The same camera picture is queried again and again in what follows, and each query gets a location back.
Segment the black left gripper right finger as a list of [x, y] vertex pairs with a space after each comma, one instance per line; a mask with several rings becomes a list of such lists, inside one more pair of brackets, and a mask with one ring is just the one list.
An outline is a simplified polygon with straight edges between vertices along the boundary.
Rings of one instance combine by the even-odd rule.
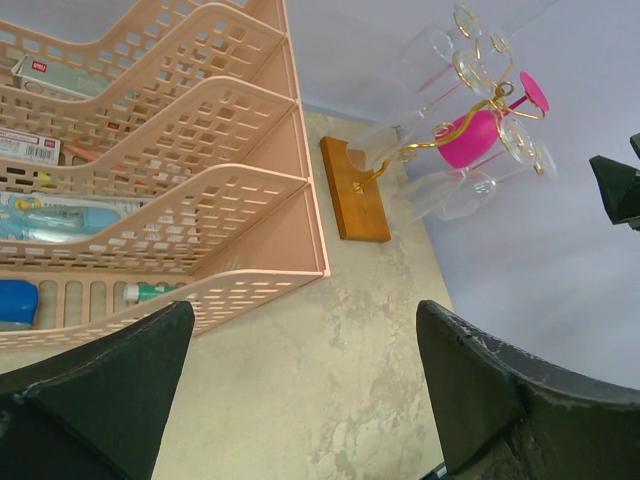
[[445, 478], [638, 478], [638, 390], [552, 364], [431, 300], [416, 334]]

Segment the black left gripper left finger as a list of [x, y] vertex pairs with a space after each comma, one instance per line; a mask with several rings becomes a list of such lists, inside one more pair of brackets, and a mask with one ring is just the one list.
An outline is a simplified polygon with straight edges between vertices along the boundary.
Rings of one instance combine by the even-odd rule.
[[194, 323], [174, 302], [2, 374], [2, 478], [151, 478]]

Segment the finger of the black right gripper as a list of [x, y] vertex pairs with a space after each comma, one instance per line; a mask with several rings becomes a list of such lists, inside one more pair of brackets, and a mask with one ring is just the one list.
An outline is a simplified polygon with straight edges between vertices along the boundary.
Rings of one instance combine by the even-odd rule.
[[639, 170], [601, 155], [589, 163], [611, 223], [638, 225]]
[[640, 158], [640, 133], [632, 135], [629, 139], [629, 142], [636, 156]]

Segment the clear flute wine glass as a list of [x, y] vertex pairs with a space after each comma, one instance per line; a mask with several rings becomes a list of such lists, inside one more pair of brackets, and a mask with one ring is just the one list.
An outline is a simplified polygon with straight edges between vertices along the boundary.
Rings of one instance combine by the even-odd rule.
[[[498, 84], [489, 75], [479, 56], [469, 50], [457, 51], [453, 56], [453, 66], [459, 82], [481, 98], [470, 110], [473, 107], [480, 107], [485, 101], [493, 98]], [[447, 139], [436, 141], [432, 134], [433, 129], [454, 120], [434, 124], [429, 140], [411, 141], [419, 127], [433, 117], [435, 110], [436, 105], [431, 104], [374, 124], [348, 142], [349, 160], [361, 171], [377, 168], [382, 172], [395, 158], [411, 156], [418, 149], [437, 149], [437, 146], [445, 143]]]

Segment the clear round wine glass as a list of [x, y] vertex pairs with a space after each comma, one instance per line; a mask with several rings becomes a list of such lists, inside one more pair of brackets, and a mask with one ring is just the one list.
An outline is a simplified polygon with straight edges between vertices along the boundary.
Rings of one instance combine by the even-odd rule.
[[461, 184], [435, 209], [435, 215], [443, 221], [470, 216], [496, 195], [501, 183], [529, 169], [552, 181], [559, 178], [545, 142], [535, 139], [520, 120], [508, 116], [500, 123], [494, 146], [462, 170]]

